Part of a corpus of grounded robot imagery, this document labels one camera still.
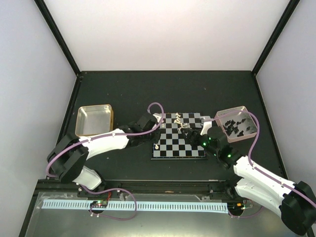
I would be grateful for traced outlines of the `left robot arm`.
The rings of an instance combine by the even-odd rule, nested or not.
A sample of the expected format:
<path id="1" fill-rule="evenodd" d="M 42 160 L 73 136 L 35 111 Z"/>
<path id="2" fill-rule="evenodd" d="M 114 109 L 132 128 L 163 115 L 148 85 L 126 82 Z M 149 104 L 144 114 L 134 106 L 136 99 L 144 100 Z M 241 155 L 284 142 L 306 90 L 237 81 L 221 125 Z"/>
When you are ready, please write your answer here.
<path id="1" fill-rule="evenodd" d="M 95 197 L 101 197 L 106 185 L 101 175 L 85 166 L 85 162 L 99 154 L 140 146 L 160 139 L 161 114 L 146 112 L 137 122 L 93 136 L 65 135 L 48 155 L 47 171 L 61 183 L 85 186 Z"/>

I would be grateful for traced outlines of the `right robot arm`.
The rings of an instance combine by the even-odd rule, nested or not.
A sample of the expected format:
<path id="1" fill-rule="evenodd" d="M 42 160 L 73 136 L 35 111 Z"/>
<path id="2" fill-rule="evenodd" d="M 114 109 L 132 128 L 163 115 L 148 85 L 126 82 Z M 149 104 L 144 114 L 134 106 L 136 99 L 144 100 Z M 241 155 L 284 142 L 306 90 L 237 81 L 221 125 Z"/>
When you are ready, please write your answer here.
<path id="1" fill-rule="evenodd" d="M 185 141 L 232 169 L 236 182 L 225 185 L 225 195 L 250 199 L 279 216 L 295 234 L 303 236 L 316 222 L 316 196 L 307 183 L 294 183 L 268 171 L 230 146 L 220 127 L 186 128 Z"/>

